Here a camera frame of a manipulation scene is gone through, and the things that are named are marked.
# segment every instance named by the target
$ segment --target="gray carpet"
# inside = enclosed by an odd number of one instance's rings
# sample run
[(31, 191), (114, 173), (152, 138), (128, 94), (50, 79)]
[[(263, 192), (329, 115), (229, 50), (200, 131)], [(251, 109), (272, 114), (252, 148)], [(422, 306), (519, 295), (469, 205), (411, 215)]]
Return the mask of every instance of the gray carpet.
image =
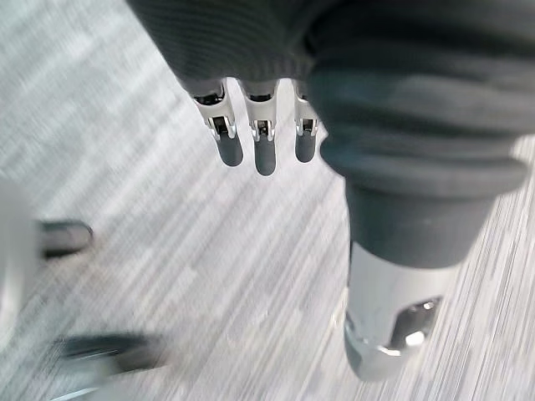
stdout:
[[(295, 160), (288, 82), (265, 178), (235, 83), (245, 155), (231, 169), (121, 1), (3, 0), (0, 39), (0, 169), (36, 216), (97, 236), (38, 278), (0, 356), (2, 401), (72, 384), (55, 338), (116, 331), (166, 340), (165, 367), (119, 380), (132, 400), (535, 399), (533, 176), (497, 202), (425, 352), (363, 384), (342, 341), (343, 182)], [(517, 149), (535, 156), (533, 140)]]

